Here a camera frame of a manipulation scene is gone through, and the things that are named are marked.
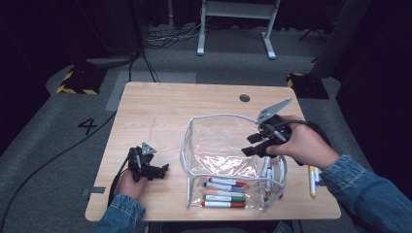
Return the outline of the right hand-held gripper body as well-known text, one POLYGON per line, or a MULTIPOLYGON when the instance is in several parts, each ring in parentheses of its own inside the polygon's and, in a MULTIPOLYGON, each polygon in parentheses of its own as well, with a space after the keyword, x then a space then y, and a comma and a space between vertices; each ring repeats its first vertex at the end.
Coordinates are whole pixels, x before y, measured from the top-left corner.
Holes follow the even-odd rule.
POLYGON ((258 134, 262 138, 271 140, 275 145, 287 142, 291 136, 291 130, 286 126, 286 122, 277 115, 279 111, 289 105, 292 101, 290 97, 262 109, 257 117, 258 134))

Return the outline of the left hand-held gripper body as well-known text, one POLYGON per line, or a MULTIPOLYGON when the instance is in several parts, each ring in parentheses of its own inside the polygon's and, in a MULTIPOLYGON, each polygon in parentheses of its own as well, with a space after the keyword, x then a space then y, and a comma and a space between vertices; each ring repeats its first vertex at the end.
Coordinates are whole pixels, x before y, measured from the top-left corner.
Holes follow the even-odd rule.
POLYGON ((133 180, 139 182, 142 177, 152 181, 155 178, 154 167, 150 164, 156 150, 142 143, 140 147, 130 148, 128 153, 128 169, 132 172, 133 180))

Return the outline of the light blue marker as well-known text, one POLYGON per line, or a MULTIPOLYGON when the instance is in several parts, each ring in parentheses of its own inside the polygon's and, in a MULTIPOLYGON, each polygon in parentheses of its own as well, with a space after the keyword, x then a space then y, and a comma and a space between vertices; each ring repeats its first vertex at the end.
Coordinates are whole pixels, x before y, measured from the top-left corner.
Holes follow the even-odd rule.
POLYGON ((265 156, 264 157, 264 161, 263 161, 263 164, 262 164, 262 171, 261 171, 261 173, 260 173, 260 177, 261 178, 267 178, 267 168, 268 168, 268 166, 269 166, 269 163, 270 163, 270 157, 269 156, 265 156))

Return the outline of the transparent white-trimmed pouch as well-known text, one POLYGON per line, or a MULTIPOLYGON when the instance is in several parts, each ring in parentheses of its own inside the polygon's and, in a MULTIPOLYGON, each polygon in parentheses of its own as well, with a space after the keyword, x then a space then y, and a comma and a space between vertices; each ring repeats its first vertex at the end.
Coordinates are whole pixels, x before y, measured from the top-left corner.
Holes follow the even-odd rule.
POLYGON ((261 178, 264 157, 246 156, 241 149, 255 147, 268 142, 262 139, 251 144, 247 138, 258 133, 257 123, 245 116, 221 114, 197 116, 190 119, 181 148, 180 161, 188 176, 187 206, 202 207, 203 183, 209 178, 218 178, 248 183, 244 188, 247 209, 266 211, 271 204, 280 199, 276 195, 279 184, 279 158, 285 162, 285 186, 287 179, 287 161, 282 155, 270 157, 268 168, 272 169, 271 197, 264 201, 264 185, 266 178, 261 178))

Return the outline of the red marker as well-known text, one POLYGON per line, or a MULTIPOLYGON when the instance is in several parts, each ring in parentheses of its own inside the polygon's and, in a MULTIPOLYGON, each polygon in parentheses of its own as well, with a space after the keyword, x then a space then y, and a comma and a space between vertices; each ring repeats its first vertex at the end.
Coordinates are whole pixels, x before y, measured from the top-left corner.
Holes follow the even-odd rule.
POLYGON ((219 183, 219 184, 227 184, 227 185, 243 187, 243 188, 250 188, 250 185, 248 183, 243 183, 243 182, 238 182, 238 181, 233 181, 233 180, 209 178, 208 182, 219 183))

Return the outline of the dark blue marker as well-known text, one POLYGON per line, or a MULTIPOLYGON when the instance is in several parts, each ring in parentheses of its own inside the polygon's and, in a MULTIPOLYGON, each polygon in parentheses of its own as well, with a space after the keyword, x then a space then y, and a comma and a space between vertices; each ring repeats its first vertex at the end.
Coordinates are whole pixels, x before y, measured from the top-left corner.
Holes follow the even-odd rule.
POLYGON ((203 186, 204 187, 217 188, 217 189, 221 189, 221 190, 225 190, 225 191, 245 192, 245 189, 243 187, 232 186, 232 185, 227 185, 227 184, 205 182, 205 183, 203 183, 203 186))

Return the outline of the dark green marker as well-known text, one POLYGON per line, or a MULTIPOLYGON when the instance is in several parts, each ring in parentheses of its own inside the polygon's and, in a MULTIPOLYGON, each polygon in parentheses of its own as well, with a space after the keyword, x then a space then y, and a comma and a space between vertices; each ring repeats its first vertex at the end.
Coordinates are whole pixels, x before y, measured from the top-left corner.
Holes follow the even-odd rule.
POLYGON ((244 197, 238 197, 238 196, 221 196, 221 195, 210 195, 206 194, 203 195, 203 199, 206 201, 219 201, 219 202, 246 202, 246 199, 244 197))

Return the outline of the brown-red marker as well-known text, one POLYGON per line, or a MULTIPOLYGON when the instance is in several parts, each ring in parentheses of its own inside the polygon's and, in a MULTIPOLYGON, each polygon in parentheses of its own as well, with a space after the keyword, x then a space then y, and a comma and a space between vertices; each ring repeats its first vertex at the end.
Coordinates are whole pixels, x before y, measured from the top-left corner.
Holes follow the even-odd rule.
POLYGON ((246 204, 242 202, 219 202, 219 201, 203 201, 202 207, 205 208, 245 208, 246 204))

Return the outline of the yellow marker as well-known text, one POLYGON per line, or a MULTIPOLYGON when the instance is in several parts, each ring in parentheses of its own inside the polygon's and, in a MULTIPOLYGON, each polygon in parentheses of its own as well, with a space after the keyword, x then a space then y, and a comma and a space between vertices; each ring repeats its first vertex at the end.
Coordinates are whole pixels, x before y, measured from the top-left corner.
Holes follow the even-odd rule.
POLYGON ((308 166, 309 171, 309 182, 310 182, 310 196, 312 198, 316 198, 317 190, 316 190, 316 180, 315 180, 315 167, 308 166))

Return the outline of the person's left hand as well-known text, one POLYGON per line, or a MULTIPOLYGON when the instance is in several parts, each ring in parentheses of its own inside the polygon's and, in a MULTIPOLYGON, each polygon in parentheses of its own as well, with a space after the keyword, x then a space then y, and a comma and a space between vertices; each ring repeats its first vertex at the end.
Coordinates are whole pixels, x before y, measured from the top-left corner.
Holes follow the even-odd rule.
POLYGON ((133 173, 129 170, 126 170, 120 176, 115 192, 127 195, 132 199, 138 200, 143 193, 143 189, 147 181, 148 180, 146 178, 141 178, 138 182, 135 182, 133 179, 133 173))

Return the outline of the person's right hand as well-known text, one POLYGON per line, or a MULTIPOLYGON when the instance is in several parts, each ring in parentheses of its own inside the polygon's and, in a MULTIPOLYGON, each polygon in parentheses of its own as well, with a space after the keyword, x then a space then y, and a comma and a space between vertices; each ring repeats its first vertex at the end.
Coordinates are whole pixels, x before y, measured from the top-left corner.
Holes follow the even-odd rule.
POLYGON ((340 154, 310 127, 292 123, 291 129, 292 135, 286 143, 268 147, 266 152, 290 156, 302 164, 318 167, 322 171, 340 158, 340 154))

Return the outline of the grey tape strip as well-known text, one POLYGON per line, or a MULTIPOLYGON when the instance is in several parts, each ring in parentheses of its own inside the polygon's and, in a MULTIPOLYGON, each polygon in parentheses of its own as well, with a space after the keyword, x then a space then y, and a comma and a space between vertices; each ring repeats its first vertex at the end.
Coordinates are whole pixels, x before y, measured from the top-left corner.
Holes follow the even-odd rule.
POLYGON ((91 188, 85 188, 82 191, 84 197, 89 197, 91 194, 103 194, 105 192, 105 186, 93 186, 91 188))

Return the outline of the hazard-striped black base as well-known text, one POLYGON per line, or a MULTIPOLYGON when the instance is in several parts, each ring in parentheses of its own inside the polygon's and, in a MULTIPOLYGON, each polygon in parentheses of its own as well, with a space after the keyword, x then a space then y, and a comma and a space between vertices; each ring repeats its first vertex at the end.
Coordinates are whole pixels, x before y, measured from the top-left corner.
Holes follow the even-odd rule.
POLYGON ((311 74, 290 73, 286 75, 286 80, 287 86, 293 89, 297 98, 329 98, 322 80, 311 74))
POLYGON ((63 78, 57 93, 97 95, 107 75, 107 69, 81 70, 73 67, 63 78))

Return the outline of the grey stand base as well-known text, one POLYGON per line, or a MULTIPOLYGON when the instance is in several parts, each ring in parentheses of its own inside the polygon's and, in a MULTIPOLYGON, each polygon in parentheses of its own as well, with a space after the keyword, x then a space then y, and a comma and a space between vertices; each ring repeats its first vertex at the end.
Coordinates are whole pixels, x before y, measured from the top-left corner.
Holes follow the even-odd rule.
POLYGON ((94 57, 87 58, 86 62, 94 68, 99 69, 111 69, 131 64, 139 57, 139 54, 125 54, 125 55, 113 55, 109 57, 94 57))

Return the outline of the grey padded stand pole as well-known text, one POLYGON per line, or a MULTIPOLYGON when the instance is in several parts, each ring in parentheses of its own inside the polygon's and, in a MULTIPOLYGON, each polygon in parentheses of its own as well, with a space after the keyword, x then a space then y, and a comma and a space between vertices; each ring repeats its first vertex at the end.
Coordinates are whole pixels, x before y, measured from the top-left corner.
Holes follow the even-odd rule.
POLYGON ((346 48, 355 36, 371 0, 346 0, 330 38, 315 62, 310 75, 327 79, 332 75, 346 48))

